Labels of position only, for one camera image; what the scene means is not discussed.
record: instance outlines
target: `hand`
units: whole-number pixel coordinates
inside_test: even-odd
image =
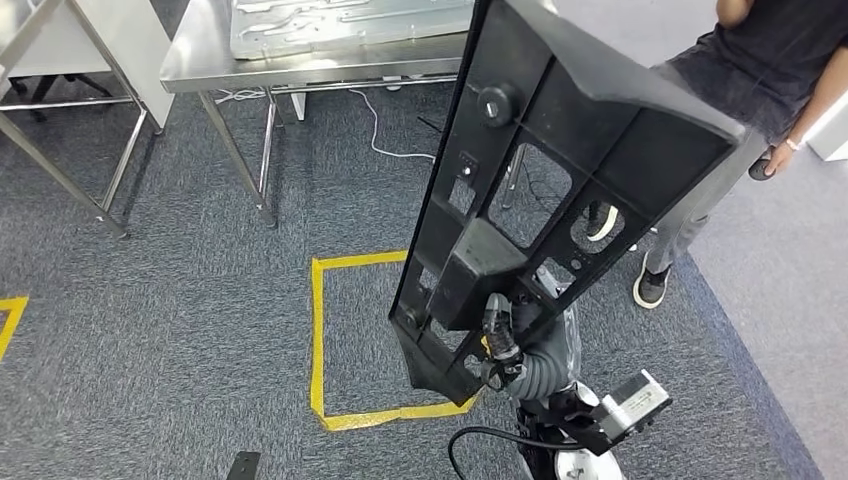
[[[792,155],[795,151],[789,148],[785,142],[771,149],[771,160],[766,165],[766,175],[769,177],[775,173],[780,173],[789,167],[789,162],[792,161]]]

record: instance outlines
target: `black plastic panel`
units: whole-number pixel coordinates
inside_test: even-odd
[[[487,111],[490,99],[496,105]],[[482,385],[464,363],[469,355],[483,356],[479,325],[489,293],[542,307],[517,339],[532,342],[743,135],[733,120],[535,2],[479,1],[390,313],[412,386],[464,403]],[[489,219],[522,143],[544,152],[571,178],[568,194],[527,248],[512,245]],[[450,203],[457,181],[473,190],[465,214]],[[597,200],[618,207],[625,226],[592,253],[571,230]],[[548,258],[574,277],[557,299],[532,280]],[[438,276],[435,286],[420,284],[424,268]],[[448,348],[432,332],[433,321],[467,331],[466,340]]]

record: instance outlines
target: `yellow tape square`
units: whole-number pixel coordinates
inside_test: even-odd
[[[467,413],[474,404],[472,397],[465,405],[457,407],[452,402],[436,405],[400,407],[367,413],[324,415],[324,271],[334,268],[351,268],[380,263],[403,262],[406,251],[312,259],[312,380],[309,386],[309,403],[327,430],[341,431],[373,427],[397,419],[437,418]]]
[[[2,324],[3,328],[0,329],[0,361],[3,360],[3,354],[6,353],[6,347],[8,347],[9,342],[12,341],[12,334],[15,333],[15,328],[17,328],[18,322],[21,320],[21,315],[24,313],[27,300],[29,300],[29,297],[15,297],[0,300],[0,312],[8,312],[6,315],[6,321]]]

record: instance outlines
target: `black t-shirt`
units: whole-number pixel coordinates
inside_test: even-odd
[[[848,0],[755,0],[741,24],[717,25],[671,64],[705,101],[779,142],[840,46]]]

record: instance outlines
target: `black cable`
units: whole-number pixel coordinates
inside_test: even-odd
[[[442,133],[442,129],[440,127],[438,127],[435,123],[431,122],[430,120],[427,120],[426,118],[422,117],[421,115],[418,115],[418,121],[423,123],[424,125],[427,125],[428,127],[432,128],[433,130],[439,132],[439,134]]]
[[[562,198],[559,197],[559,196],[556,196],[556,195],[547,195],[546,196],[546,195],[539,195],[538,193],[536,193],[536,189],[533,188],[534,183],[541,183],[551,191],[553,191],[553,188],[551,188],[551,186],[548,185],[547,182],[545,182],[544,180],[533,180],[533,179],[531,179],[530,173],[527,171],[526,165],[523,168],[521,168],[521,170],[524,171],[524,176],[527,178],[527,186],[530,189],[530,195],[533,195],[533,197],[536,199],[536,203],[538,203],[539,206],[542,207],[542,210],[547,212],[549,215],[553,215],[553,213],[554,213],[553,210],[549,209],[548,206],[545,205],[543,202],[545,200],[555,200],[557,203],[559,203],[559,202],[562,201]]]
[[[547,450],[555,450],[555,451],[565,451],[565,452],[576,452],[578,450],[583,450],[583,447],[578,443],[570,442],[570,443],[548,443],[541,442],[539,440],[531,440],[529,438],[519,437],[518,435],[513,435],[508,432],[504,432],[503,430],[498,430],[496,428],[489,427],[465,427],[463,429],[458,430],[453,434],[450,441],[448,441],[448,458],[451,461],[451,466],[453,467],[453,471],[456,472],[456,475],[460,478],[460,480],[466,480],[465,475],[459,470],[459,465],[456,463],[456,458],[453,455],[453,446],[457,440],[462,438],[469,433],[480,433],[483,435],[491,435],[493,437],[503,438],[504,440],[509,440],[510,442],[520,443],[522,445],[529,445],[531,447],[544,448]]]

